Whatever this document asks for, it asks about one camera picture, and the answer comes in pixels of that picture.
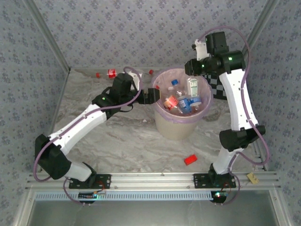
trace bottle cap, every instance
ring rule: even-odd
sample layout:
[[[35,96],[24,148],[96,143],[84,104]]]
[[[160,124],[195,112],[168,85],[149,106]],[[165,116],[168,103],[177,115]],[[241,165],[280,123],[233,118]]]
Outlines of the bottle cap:
[[[175,86],[176,84],[179,84],[179,82],[178,82],[177,79],[175,79],[175,80],[172,80],[172,81],[171,81],[171,84],[172,84],[173,86]]]

